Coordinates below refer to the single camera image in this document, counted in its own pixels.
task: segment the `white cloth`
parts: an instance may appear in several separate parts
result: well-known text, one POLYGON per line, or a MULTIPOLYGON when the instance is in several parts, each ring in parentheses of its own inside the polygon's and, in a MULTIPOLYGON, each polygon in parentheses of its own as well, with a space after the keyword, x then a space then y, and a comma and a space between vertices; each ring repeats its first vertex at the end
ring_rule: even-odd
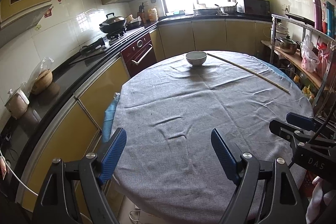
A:
MULTIPOLYGON (((122 127, 127 144, 114 172, 119 190, 140 209, 171 223, 218 223, 235 190, 212 148, 218 128, 260 160, 291 162, 289 142, 269 131, 269 122, 312 107, 293 82, 256 59, 235 52, 211 52, 275 81, 289 94, 226 62, 207 57, 191 67, 185 55, 163 60, 125 83, 112 132, 122 127)), ((305 170, 291 172, 298 186, 305 170)), ((263 185, 256 191, 257 213, 263 185)))
POLYGON ((313 184, 316 184, 316 186, 313 190, 313 195, 307 208, 306 213, 307 224, 313 223, 314 220, 317 218, 317 216, 320 214, 320 204, 322 200, 325 203, 325 205, 328 206, 336 194, 336 190, 331 190, 328 193, 323 193, 322 182, 323 179, 321 179, 320 177, 316 177, 312 182, 313 184))

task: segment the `oven handle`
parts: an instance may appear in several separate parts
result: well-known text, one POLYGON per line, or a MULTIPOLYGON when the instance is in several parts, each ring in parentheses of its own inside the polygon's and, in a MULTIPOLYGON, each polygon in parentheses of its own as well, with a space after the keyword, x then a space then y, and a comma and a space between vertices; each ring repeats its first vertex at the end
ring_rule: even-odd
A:
POLYGON ((150 48, 148 51, 146 51, 146 53, 139 59, 138 62, 132 60, 132 63, 134 63, 135 65, 139 65, 140 62, 146 57, 146 55, 149 54, 149 52, 153 49, 153 46, 152 46, 151 44, 148 44, 148 45, 149 45, 151 48, 150 48))

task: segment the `oven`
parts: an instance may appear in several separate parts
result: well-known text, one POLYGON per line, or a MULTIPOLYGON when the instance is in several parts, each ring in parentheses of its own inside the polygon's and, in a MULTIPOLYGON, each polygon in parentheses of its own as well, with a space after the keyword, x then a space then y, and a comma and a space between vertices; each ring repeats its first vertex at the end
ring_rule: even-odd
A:
POLYGON ((121 56, 131 78, 157 63, 149 33, 123 49, 121 56))

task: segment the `stove burner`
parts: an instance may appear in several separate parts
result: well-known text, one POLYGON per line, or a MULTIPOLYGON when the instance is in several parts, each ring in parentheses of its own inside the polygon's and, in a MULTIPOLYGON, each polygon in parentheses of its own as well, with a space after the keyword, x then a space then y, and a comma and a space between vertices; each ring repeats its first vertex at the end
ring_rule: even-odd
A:
POLYGON ((109 40, 107 37, 101 37, 96 42, 93 42, 92 44, 88 46, 83 46, 79 51, 81 55, 88 55, 92 52, 95 52, 101 47, 109 47, 109 40))
POLYGON ((121 37, 123 37, 126 34, 126 27, 124 27, 123 29, 120 29, 118 31, 115 31, 113 33, 109 33, 106 35, 106 37, 110 40, 116 40, 119 39, 121 37))

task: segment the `pink thermos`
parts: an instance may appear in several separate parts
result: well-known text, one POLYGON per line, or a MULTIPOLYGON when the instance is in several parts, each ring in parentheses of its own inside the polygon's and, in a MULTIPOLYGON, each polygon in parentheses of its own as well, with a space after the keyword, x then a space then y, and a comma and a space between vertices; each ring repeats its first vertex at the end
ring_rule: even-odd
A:
POLYGON ((315 29, 322 32, 322 5, 320 0, 313 0, 315 11, 315 29))

